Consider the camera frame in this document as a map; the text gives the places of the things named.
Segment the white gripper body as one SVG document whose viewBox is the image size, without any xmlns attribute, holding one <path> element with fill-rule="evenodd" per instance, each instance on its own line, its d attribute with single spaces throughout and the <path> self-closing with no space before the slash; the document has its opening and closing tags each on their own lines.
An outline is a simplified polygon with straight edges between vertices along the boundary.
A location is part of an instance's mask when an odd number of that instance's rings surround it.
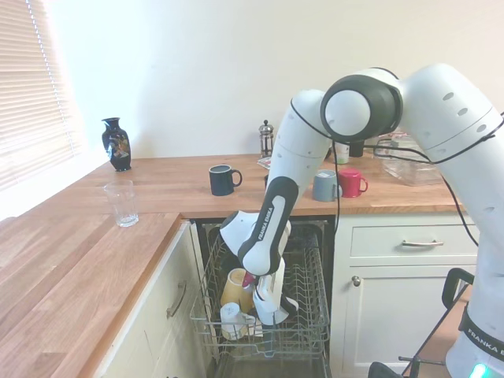
<svg viewBox="0 0 504 378">
<path fill-rule="evenodd" d="M 259 278 L 253 294 L 254 305 L 257 310 L 277 311 L 280 309 L 284 272 L 285 263 L 281 262 L 275 273 Z"/>
</svg>

